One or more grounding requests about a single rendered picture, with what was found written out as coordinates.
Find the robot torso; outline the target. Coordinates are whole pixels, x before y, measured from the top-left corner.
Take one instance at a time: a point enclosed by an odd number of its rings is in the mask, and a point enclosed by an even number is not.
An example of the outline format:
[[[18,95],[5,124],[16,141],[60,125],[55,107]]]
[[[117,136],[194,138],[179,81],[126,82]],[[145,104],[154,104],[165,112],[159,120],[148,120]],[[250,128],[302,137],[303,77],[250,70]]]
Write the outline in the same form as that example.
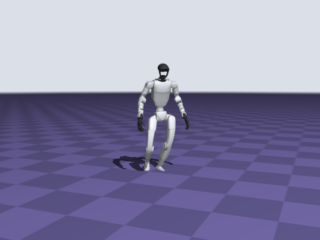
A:
[[[165,82],[159,81],[159,79],[154,79],[154,85],[151,89],[151,99],[155,106],[157,106],[156,111],[153,113],[156,116],[157,123],[167,121],[167,112],[164,111],[164,106],[167,105],[169,101],[170,92],[171,92],[171,81],[168,79]]]

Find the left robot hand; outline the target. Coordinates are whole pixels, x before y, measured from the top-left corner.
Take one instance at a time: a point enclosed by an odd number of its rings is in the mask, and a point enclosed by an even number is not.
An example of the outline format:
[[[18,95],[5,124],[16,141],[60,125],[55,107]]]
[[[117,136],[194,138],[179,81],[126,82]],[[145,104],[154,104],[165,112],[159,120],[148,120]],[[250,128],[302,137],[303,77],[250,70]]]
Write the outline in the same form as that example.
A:
[[[183,119],[185,120],[185,123],[186,123],[186,128],[185,129],[188,130],[189,127],[190,127],[189,121],[188,121],[187,116],[186,116],[185,113],[183,113],[182,115],[183,115]]]

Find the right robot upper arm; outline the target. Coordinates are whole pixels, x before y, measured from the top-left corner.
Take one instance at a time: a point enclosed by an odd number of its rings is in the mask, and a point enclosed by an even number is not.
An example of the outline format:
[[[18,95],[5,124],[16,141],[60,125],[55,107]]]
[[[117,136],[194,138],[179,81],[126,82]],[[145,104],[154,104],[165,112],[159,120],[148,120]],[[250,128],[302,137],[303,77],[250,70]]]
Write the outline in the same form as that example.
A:
[[[145,103],[146,102],[146,95],[148,94],[148,92],[150,91],[150,89],[152,89],[153,88],[153,86],[154,86],[154,81],[147,81],[146,83],[145,83],[145,86],[144,86],[144,88],[143,88],[143,90],[142,90],[142,92],[141,92],[141,95],[140,95],[140,97],[142,97],[142,101],[141,101],[141,103]]]

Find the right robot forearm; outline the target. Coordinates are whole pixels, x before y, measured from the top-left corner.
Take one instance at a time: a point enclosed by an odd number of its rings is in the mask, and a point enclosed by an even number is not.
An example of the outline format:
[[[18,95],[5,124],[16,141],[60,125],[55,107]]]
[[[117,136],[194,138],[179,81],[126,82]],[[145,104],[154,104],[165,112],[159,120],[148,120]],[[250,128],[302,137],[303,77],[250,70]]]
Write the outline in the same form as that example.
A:
[[[138,106],[137,117],[140,117],[140,114],[144,113],[144,104],[142,103],[142,97],[138,99],[137,106]]]

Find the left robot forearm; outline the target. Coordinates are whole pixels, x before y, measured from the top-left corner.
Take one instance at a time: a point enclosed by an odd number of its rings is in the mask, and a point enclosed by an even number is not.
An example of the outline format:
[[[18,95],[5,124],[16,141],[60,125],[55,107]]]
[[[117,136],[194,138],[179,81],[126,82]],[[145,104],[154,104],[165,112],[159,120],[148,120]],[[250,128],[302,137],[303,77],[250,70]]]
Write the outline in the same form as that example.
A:
[[[180,99],[181,99],[181,97],[180,97]],[[183,113],[185,113],[185,109],[184,109],[184,106],[183,106],[183,103],[182,103],[182,99],[181,99],[181,102],[177,104],[177,106],[178,106],[179,112],[181,113],[181,116],[183,117]]]

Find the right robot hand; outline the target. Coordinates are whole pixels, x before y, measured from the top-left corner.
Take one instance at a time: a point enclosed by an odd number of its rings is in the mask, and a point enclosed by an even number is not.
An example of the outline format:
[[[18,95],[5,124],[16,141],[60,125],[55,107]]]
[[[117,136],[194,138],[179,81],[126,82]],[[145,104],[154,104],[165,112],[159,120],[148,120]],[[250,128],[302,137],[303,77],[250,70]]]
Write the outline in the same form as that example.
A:
[[[145,126],[145,124],[143,123],[143,120],[142,120],[143,119],[143,114],[141,113],[140,117],[138,117],[137,119],[138,119],[137,128],[138,128],[139,131],[142,132],[143,130],[145,130],[145,129],[143,129],[143,126],[142,126],[142,124]]]

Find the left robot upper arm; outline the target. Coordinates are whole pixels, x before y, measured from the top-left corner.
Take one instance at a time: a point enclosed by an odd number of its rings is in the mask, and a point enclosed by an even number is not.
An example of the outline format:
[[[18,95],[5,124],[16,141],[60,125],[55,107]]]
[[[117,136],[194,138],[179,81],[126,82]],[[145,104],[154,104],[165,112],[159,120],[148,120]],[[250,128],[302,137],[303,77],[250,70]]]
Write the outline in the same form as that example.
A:
[[[173,94],[174,94],[174,97],[175,97],[174,101],[175,101],[175,103],[179,103],[179,102],[181,102],[181,98],[179,97],[178,85],[174,81],[170,81],[170,82],[171,82],[172,91],[173,91]]]

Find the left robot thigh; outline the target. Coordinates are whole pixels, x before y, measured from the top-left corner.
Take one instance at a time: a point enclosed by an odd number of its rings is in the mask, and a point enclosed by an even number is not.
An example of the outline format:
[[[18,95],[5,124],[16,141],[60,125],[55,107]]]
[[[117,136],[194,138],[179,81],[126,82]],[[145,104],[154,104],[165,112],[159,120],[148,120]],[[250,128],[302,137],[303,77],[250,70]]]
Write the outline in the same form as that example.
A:
[[[167,114],[167,126],[166,126],[166,142],[162,144],[164,150],[172,147],[175,131],[176,131],[176,118]]]

